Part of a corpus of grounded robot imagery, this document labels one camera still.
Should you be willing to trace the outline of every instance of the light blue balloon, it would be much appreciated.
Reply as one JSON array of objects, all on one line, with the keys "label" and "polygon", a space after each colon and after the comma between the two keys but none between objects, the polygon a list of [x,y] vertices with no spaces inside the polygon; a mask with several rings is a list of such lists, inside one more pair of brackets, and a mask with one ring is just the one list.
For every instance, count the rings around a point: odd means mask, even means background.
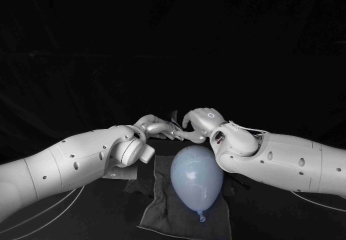
[{"label": "light blue balloon", "polygon": [[203,222],[203,211],[214,203],[223,182],[223,170],[209,148],[191,145],[178,151],[170,166],[170,180],[178,198]]}]

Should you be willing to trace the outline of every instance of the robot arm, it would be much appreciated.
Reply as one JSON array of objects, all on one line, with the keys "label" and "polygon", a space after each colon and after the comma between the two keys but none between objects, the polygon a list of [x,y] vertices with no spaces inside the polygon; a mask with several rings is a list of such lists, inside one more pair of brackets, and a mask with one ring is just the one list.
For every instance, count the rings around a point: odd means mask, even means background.
[{"label": "robot arm", "polygon": [[73,135],[0,165],[0,222],[40,199],[89,184],[112,166],[126,167],[136,159],[148,163],[155,150],[145,142],[136,126],[112,126]]},{"label": "robot arm", "polygon": [[292,192],[346,197],[346,150],[291,135],[252,135],[233,122],[214,128],[209,142],[226,172]]}]

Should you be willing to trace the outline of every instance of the gray towel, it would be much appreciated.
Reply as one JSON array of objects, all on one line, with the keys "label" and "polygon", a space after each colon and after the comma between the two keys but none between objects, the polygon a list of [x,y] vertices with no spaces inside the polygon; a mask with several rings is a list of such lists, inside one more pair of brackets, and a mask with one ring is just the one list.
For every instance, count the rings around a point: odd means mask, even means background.
[{"label": "gray towel", "polygon": [[229,206],[219,192],[210,208],[198,214],[187,208],[171,185],[170,168],[174,156],[154,156],[154,200],[147,206],[139,225],[170,237],[190,240],[230,240]]}]

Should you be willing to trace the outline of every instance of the cable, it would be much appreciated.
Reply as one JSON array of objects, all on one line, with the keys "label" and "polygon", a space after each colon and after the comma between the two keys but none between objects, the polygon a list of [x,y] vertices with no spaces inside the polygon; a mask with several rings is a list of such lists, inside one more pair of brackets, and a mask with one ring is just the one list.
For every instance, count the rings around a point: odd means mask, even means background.
[{"label": "cable", "polygon": [[[74,197],[74,199],[73,199],[73,202],[76,201],[76,199],[77,199],[77,197],[79,197],[79,195],[80,195],[80,193],[82,193],[82,191],[83,191],[83,188],[85,188],[85,186],[82,186],[80,192],[77,193],[77,195],[76,195],[76,197]],[[63,210],[63,212],[57,215],[57,217],[67,211],[67,209],[70,208],[73,202],[69,204],[69,206],[66,207],[66,209]],[[20,236],[20,237],[17,237],[17,238],[14,238],[14,239],[11,239],[11,240],[18,240],[18,239],[27,237],[28,235],[31,235],[33,233],[36,233],[43,227],[46,227],[46,226],[57,219],[57,217],[56,217],[46,225],[43,225],[38,229],[36,229],[36,230],[31,231],[28,234]]]},{"label": "cable", "polygon": [[233,123],[233,121],[229,121],[230,122],[230,124],[233,124],[237,128],[240,128],[240,129],[245,129],[245,130],[250,130],[250,131],[256,131],[256,132],[260,132],[260,133],[269,133],[268,131],[263,131],[263,130],[258,130],[258,129],[252,129],[252,128],[246,128],[246,127],[243,127],[243,126],[239,126],[237,124],[235,124]]},{"label": "cable", "polygon": [[30,220],[33,220],[38,215],[41,215],[47,210],[50,210],[67,197],[69,195],[73,193],[73,191],[63,197],[63,199],[53,205],[50,206],[44,211],[41,211],[38,214],[36,214],[33,217],[30,217],[28,219],[25,219],[23,222],[20,222],[17,225],[11,226],[10,228],[7,228],[5,230],[0,231],[0,234],[7,232],[8,230],[11,230],[12,228],[18,227],[20,225],[23,225],[24,223],[27,223]]},{"label": "cable", "polygon": [[299,196],[296,193],[294,193],[292,191],[289,191],[289,192],[291,192],[295,196],[298,196],[301,199],[304,199],[305,201],[308,201],[309,203],[317,204],[317,205],[320,205],[320,206],[322,206],[322,207],[325,207],[325,208],[328,208],[328,209],[334,209],[334,210],[337,210],[337,211],[346,212],[346,210],[341,210],[341,209],[338,209],[338,208],[325,206],[325,205],[322,205],[322,204],[320,204],[320,203],[317,203],[317,202],[305,199],[304,197],[301,197],[301,196]]}]

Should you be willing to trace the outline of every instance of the black backdrop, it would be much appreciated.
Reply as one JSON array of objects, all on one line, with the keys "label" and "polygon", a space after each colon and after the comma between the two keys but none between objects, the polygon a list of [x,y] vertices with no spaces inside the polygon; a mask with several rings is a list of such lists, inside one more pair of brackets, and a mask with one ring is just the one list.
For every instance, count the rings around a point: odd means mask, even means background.
[{"label": "black backdrop", "polygon": [[341,1],[0,4],[1,164],[147,114],[177,110],[181,123],[204,107],[346,149]]}]

